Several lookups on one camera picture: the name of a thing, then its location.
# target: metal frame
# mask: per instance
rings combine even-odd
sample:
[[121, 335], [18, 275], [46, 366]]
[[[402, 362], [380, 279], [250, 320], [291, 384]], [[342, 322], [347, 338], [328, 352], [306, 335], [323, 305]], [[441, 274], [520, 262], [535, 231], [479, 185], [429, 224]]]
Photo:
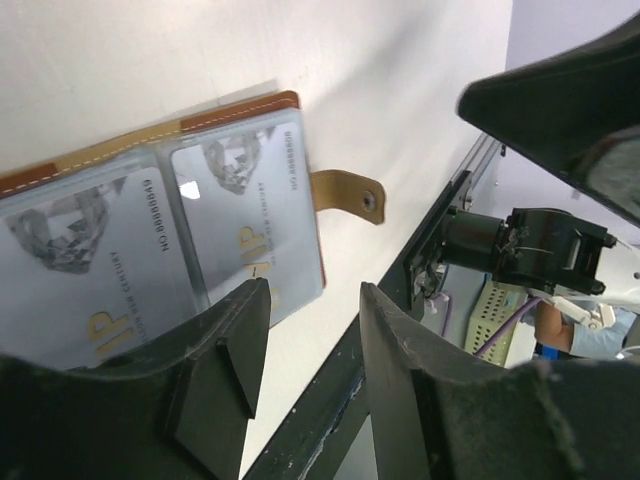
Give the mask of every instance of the metal frame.
[[[408, 265], [433, 248], [440, 220], [451, 206], [468, 206], [473, 187], [500, 147], [487, 135], [478, 139], [378, 285], [416, 320], [422, 318], [423, 305], [410, 301], [413, 285], [408, 280]], [[245, 480], [333, 478], [368, 414], [356, 316]]]

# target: stitching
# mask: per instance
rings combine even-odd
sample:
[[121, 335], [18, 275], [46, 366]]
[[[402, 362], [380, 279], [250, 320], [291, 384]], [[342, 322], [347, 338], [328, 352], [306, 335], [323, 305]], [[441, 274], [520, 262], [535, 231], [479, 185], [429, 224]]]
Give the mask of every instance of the stitching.
[[191, 127], [187, 127], [184, 130], [173, 130], [171, 132], [162, 133], [160, 135], [152, 135], [152, 136], [150, 136], [148, 138], [145, 138], [145, 139], [142, 139], [142, 140], [138, 140], [136, 142], [132, 142], [129, 145], [125, 145], [124, 147], [117, 148], [116, 150], [114, 150], [112, 152], [103, 153], [102, 155], [94, 157], [91, 160], [85, 160], [84, 162], [80, 162], [80, 163], [77, 163], [75, 165], [70, 165], [68, 167], [63, 168], [59, 172], [52, 173], [51, 175], [44, 176], [42, 178], [39, 178], [38, 180], [32, 180], [30, 182], [26, 182], [26, 183], [23, 183], [21, 185], [17, 185], [17, 186], [15, 186], [13, 188], [7, 188], [6, 190], [2, 190], [2, 192], [0, 192], [0, 193], [1, 194], [11, 193], [11, 192], [15, 192], [17, 190], [21, 190], [21, 189], [26, 188], [26, 187], [30, 187], [32, 185], [37, 185], [38, 183], [44, 182], [46, 180], [51, 180], [52, 178], [58, 177], [58, 176], [62, 175], [63, 173], [66, 173], [66, 172], [69, 172], [71, 170], [75, 170], [77, 168], [81, 168], [81, 167], [90, 165], [92, 163], [99, 162], [100, 160], [104, 160], [107, 157], [111, 157], [111, 156], [113, 156], [113, 155], [115, 155], [117, 153], [120, 153], [120, 152], [122, 152], [124, 150], [129, 150], [130, 148], [133, 148], [133, 147], [135, 147], [137, 145], [140, 145], [140, 144], [143, 144], [143, 143], [147, 143], [147, 142], [150, 142], [150, 141], [153, 141], [153, 140], [157, 140], [159, 138], [166, 137], [166, 136], [169, 136], [169, 135], [175, 135], [175, 134], [178, 134], [178, 133], [187, 133], [187, 132], [189, 132], [191, 130], [196, 130], [196, 129], [200, 128], [200, 127], [204, 127], [206, 125], [210, 125], [212, 123], [219, 122], [221, 120], [226, 120], [228, 118], [237, 117], [238, 115], [243, 115], [245, 113], [252, 112], [254, 110], [259, 110], [259, 109], [263, 109], [263, 108], [267, 108], [267, 107], [272, 107], [273, 105], [278, 105], [278, 104], [281, 104], [281, 103], [295, 105], [295, 100], [293, 100], [291, 98], [281, 98], [281, 99], [276, 100], [274, 102], [263, 103], [261, 105], [255, 106], [255, 107], [249, 107], [249, 108], [246, 108], [245, 110], [240, 110], [238, 112], [233, 112], [233, 113], [230, 113], [228, 115], [223, 115], [222, 117], [216, 117], [216, 118], [213, 118], [211, 120], [207, 120], [206, 122], [198, 123], [197, 125], [193, 125]]

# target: blue sleeve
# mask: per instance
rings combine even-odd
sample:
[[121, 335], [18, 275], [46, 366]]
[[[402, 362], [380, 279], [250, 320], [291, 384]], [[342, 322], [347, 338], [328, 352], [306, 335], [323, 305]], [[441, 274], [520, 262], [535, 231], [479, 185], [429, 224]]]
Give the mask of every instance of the blue sleeve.
[[593, 358], [596, 360], [612, 360], [622, 349], [624, 337], [635, 320], [635, 314], [626, 310], [615, 309], [616, 323], [611, 328], [591, 332], [583, 325], [575, 324], [571, 355]]

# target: card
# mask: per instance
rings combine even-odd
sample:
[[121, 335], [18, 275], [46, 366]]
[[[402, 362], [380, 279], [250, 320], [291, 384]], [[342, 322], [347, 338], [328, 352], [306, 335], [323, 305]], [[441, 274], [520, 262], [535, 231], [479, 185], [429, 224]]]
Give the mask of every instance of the card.
[[0, 210], [0, 351], [94, 367], [197, 313], [157, 168], [41, 189]]
[[211, 304], [263, 277], [271, 325], [318, 297], [320, 247], [296, 117], [197, 137], [172, 165]]

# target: white wall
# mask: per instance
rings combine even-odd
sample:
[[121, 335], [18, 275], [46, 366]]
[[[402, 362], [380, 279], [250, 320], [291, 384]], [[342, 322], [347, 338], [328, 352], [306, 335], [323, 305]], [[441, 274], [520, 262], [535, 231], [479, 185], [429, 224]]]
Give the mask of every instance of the white wall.
[[[640, 0], [514, 0], [507, 69], [588, 42], [638, 10]], [[639, 229], [512, 151], [501, 160], [495, 193], [494, 215], [506, 217], [514, 207], [562, 208], [640, 243]]]

